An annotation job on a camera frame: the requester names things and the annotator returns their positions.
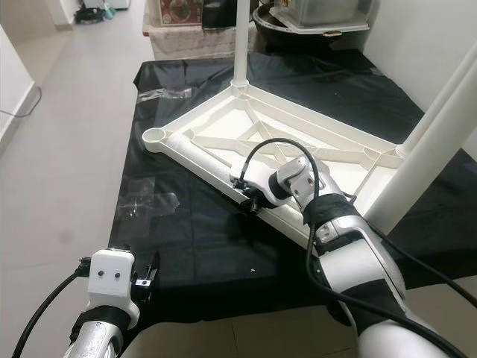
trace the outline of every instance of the cable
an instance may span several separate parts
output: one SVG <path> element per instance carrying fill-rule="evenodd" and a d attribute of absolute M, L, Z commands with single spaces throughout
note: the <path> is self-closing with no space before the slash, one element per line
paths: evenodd
<path fill-rule="evenodd" d="M 272 139 L 267 139 L 264 142 L 258 144 L 252 151 L 248 154 L 247 159 L 245 160 L 244 166 L 242 168 L 240 178 L 238 179 L 238 183 L 243 184 L 244 183 L 244 176 L 245 172 L 247 171 L 248 165 L 252 159 L 252 156 L 264 145 L 267 145 L 272 142 L 285 142 L 291 145 L 296 146 L 299 148 L 305 156 L 308 158 L 310 161 L 310 164 L 313 169 L 313 175 L 315 177 L 315 182 L 318 180 L 318 168 L 316 166 L 315 159 L 313 156 L 310 154 L 308 149 L 306 149 L 303 145 L 301 145 L 298 142 L 295 142 L 292 139 L 286 139 L 286 138 L 272 138 Z M 319 186 L 315 185 L 315 193 L 314 193 L 314 200 L 318 198 L 319 196 Z M 332 297 L 340 302 L 343 302 L 344 304 L 349 304 L 350 306 L 358 307 L 362 310 L 367 310 L 368 312 L 374 313 L 376 315 L 380 315 L 381 317 L 390 319 L 391 321 L 395 321 L 397 324 L 401 324 L 404 328 L 410 330 L 411 332 L 414 332 L 420 336 L 422 336 L 424 339 L 427 339 L 437 347 L 439 347 L 442 351 L 446 352 L 449 354 L 451 357 L 454 358 L 467 358 L 465 354 L 463 354 L 460 350 L 458 350 L 454 345 L 452 345 L 450 342 L 446 341 L 443 337 L 439 336 L 429 328 L 426 328 L 422 326 L 421 324 L 418 324 L 415 321 L 412 321 L 411 319 L 407 317 L 402 317 L 400 315 L 396 315 L 392 312 L 389 312 L 387 310 L 382 309 L 381 307 L 378 307 L 374 304 L 369 304 L 368 302 L 361 301 L 356 298 L 352 298 L 348 295 L 343 295 L 342 293 L 338 293 L 333 291 L 327 286 L 324 286 L 321 282 L 317 280 L 315 277 L 314 273 L 311 270 L 310 267 L 310 259 L 312 257 L 313 253 L 313 245 L 315 242 L 315 234 L 316 234 L 316 227 L 315 224 L 310 224 L 310 232 L 309 232 L 309 238 L 308 238 L 308 245 L 306 247 L 306 273 L 309 276 L 309 279 L 315 284 L 315 286 L 322 291 L 323 294 L 327 295 L 328 297 Z M 323 272 L 323 267 L 321 266 L 321 262 L 319 257 L 317 257 L 317 265 L 318 265 L 318 271 L 322 275 L 322 277 L 325 279 L 326 282 L 326 276 L 324 275 Z"/>
<path fill-rule="evenodd" d="M 32 114 L 32 112 L 35 110 L 35 108 L 37 107 L 37 105 L 39 104 L 39 102 L 41 101 L 42 97 L 43 97 L 43 93 L 42 93 L 42 89 L 41 87 L 38 87 L 38 93 L 39 93 L 39 97 L 37 99 L 37 101 L 35 102 L 35 104 L 33 105 L 33 107 L 28 111 L 27 114 L 23 114 L 23 115 L 18 115 L 18 114 L 13 114 L 13 113 L 10 113 L 10 112 L 7 112 L 6 110 L 0 110 L 0 112 L 2 113 L 5 113 L 9 116 L 14 116 L 15 118 L 25 118 L 25 117 L 28 117 L 29 115 Z"/>
<path fill-rule="evenodd" d="M 63 291 L 63 289 L 67 287 L 76 277 L 80 277 L 82 274 L 83 272 L 81 268 L 77 268 L 75 272 L 73 272 L 73 274 L 71 274 L 56 289 L 54 289 L 54 291 L 45 299 L 41 306 L 38 307 L 38 310 L 33 314 L 30 321 L 28 322 L 27 327 L 25 327 L 25 329 L 23 330 L 23 333 L 20 336 L 18 343 L 16 343 L 15 351 L 13 352 L 12 358 L 20 358 L 25 343 L 27 342 L 31 331 L 35 327 L 35 324 L 38 322 L 41 315 L 45 312 L 50 303 L 58 296 L 58 294 L 60 294 L 60 292 Z"/>
<path fill-rule="evenodd" d="M 389 246 L 391 246 L 395 251 L 399 252 L 401 255 L 404 257 L 408 258 L 410 261 L 413 263 L 416 263 L 423 268 L 425 268 L 427 271 L 431 272 L 435 276 L 439 277 L 444 283 L 449 285 L 450 288 L 452 288 L 454 291 L 456 291 L 459 295 L 461 295 L 463 298 L 465 298 L 470 304 L 472 304 L 475 308 L 477 308 L 477 298 L 475 298 L 473 295 L 471 295 L 464 287 L 456 283 L 454 280 L 452 280 L 450 277 L 447 277 L 445 274 L 442 272 L 436 270 L 435 268 L 432 268 L 431 266 L 425 264 L 423 261 L 417 259 L 416 257 L 412 256 L 411 254 L 407 253 L 406 251 L 402 250 L 399 246 L 397 246 L 394 242 L 389 239 L 385 233 L 383 233 L 380 229 L 378 229 L 376 226 L 371 224 L 370 222 L 367 223 L 371 229 L 384 241 L 386 242 Z"/>
<path fill-rule="evenodd" d="M 313 252 L 313 241 L 315 238 L 315 226 L 312 224 L 310 225 L 310 235 L 308 239 L 308 245 L 306 247 L 306 273 L 309 276 L 309 279 L 315 284 L 315 286 L 322 291 L 323 294 L 333 297 L 344 304 L 348 304 L 350 306 L 361 308 L 362 310 L 367 310 L 368 312 L 380 315 L 381 317 L 390 319 L 395 321 L 396 323 L 402 325 L 404 328 L 418 334 L 419 336 L 427 339 L 436 347 L 439 347 L 442 351 L 446 352 L 448 355 L 454 358 L 468 358 L 464 353 L 458 350 L 454 345 L 446 341 L 443 337 L 436 334 L 429 328 L 418 324 L 415 321 L 407 317 L 402 317 L 400 315 L 396 315 L 392 312 L 382 309 L 374 304 L 369 304 L 365 301 L 358 300 L 356 298 L 352 298 L 348 295 L 343 295 L 342 293 L 338 293 L 330 289 L 329 287 L 324 286 L 320 283 L 316 277 L 313 275 L 312 270 L 310 268 L 310 258 L 312 257 Z M 321 267 L 320 259 L 317 258 L 317 265 L 320 272 L 323 272 L 323 268 Z"/>

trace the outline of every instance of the black band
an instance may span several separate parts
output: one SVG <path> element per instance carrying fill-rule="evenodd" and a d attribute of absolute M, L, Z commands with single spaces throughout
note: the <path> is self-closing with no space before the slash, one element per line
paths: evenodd
<path fill-rule="evenodd" d="M 291 197 L 291 194 L 284 190 L 280 184 L 278 184 L 277 180 L 277 172 L 274 172 L 269 178 L 268 178 L 268 186 L 270 187 L 270 190 L 273 195 L 275 195 L 278 199 L 284 200 L 287 198 Z"/>
<path fill-rule="evenodd" d="M 391 292 L 391 289 L 384 279 L 366 282 L 352 287 L 351 289 L 347 289 L 342 293 L 344 295 L 366 301 L 369 304 L 374 304 L 396 315 L 405 317 L 405 313 L 402 311 L 401 306 L 397 303 L 393 293 Z M 388 320 L 381 315 L 376 315 L 361 308 L 351 305 L 347 305 L 347 307 L 350 310 L 354 322 L 356 323 L 358 335 L 363 333 L 368 327 Z"/>
<path fill-rule="evenodd" d="M 349 215 L 361 216 L 358 210 L 339 194 L 326 194 L 314 198 L 303 211 L 303 223 L 320 227 L 325 222 Z"/>
<path fill-rule="evenodd" d="M 130 320 L 130 316 L 118 307 L 99 306 L 80 314 L 72 328 L 72 334 L 69 335 L 69 339 L 71 343 L 74 343 L 83 324 L 89 321 L 101 321 L 114 324 L 124 334 L 129 326 Z"/>

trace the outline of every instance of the box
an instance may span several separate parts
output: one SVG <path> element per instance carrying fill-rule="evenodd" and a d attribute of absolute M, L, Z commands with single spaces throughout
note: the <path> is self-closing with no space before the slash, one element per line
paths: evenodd
<path fill-rule="evenodd" d="M 202 0 L 160 0 L 162 26 L 200 25 Z"/>
<path fill-rule="evenodd" d="M 373 0 L 276 0 L 270 13 L 297 33 L 367 27 Z"/>

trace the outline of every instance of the black cloth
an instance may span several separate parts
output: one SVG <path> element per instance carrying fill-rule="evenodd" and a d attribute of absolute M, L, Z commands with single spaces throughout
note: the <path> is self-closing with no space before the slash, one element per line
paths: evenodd
<path fill-rule="evenodd" d="M 159 282 L 152 303 L 143 307 L 139 330 L 158 321 L 213 320 L 324 303 L 306 279 L 302 248 L 142 144 L 145 130 L 211 98 L 232 76 L 229 59 L 175 60 L 143 63 L 134 80 L 139 96 L 161 90 L 158 98 L 136 105 L 110 247 L 129 247 L 140 275 L 159 251 Z M 320 60 L 251 54 L 247 76 L 259 88 L 391 142 L 402 142 L 423 115 L 357 51 Z M 476 163 L 459 151 L 391 238 L 453 278 L 477 274 L 476 183 Z M 154 211 L 171 193 L 179 202 L 174 213 Z M 408 287 L 436 282 L 394 257 Z"/>

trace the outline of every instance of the white pole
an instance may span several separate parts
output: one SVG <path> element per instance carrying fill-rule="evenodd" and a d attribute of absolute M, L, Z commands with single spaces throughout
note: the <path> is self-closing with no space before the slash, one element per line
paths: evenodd
<path fill-rule="evenodd" d="M 414 147 L 423 137 L 424 133 L 428 130 L 431 123 L 434 121 L 435 117 L 439 114 L 449 100 L 450 96 L 454 93 L 457 86 L 463 80 L 464 76 L 469 72 L 470 67 L 473 65 L 476 59 L 477 43 L 474 44 L 474 46 L 464 57 L 452 77 L 437 95 L 436 99 L 432 102 L 431 107 L 427 110 L 426 114 L 424 114 L 419 123 L 417 123 L 416 128 L 411 132 L 411 134 L 409 134 L 408 138 L 403 144 L 397 146 L 396 151 L 401 157 L 407 157 L 412 152 Z"/>
<path fill-rule="evenodd" d="M 389 233 L 476 126 L 477 60 L 474 60 L 429 129 L 368 210 L 366 219 Z"/>
<path fill-rule="evenodd" d="M 250 0 L 237 0 L 236 58 L 233 68 L 232 85 L 243 87 L 247 81 L 248 23 L 250 20 Z"/>

